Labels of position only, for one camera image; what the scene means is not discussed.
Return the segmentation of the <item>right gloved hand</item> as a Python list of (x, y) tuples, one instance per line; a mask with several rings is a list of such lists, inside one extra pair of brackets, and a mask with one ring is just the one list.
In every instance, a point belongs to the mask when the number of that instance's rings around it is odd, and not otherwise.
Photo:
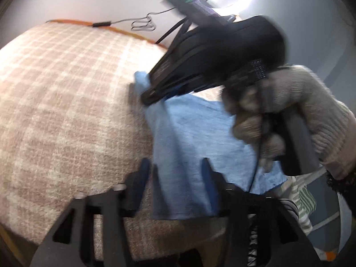
[(336, 100), (316, 74), (304, 66), (279, 68), (242, 92), (226, 87), (221, 93), (228, 113), (235, 117), (234, 136), (257, 146), (264, 112), (278, 113), (296, 105), (311, 134), (320, 163), (336, 180), (355, 169), (355, 116)]

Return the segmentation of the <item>right forearm black sleeve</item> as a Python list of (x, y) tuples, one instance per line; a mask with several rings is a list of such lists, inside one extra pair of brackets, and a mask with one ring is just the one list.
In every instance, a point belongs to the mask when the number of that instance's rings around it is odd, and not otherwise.
[(327, 184), (333, 191), (341, 194), (345, 200), (355, 201), (355, 169), (341, 180), (335, 179), (327, 172)]

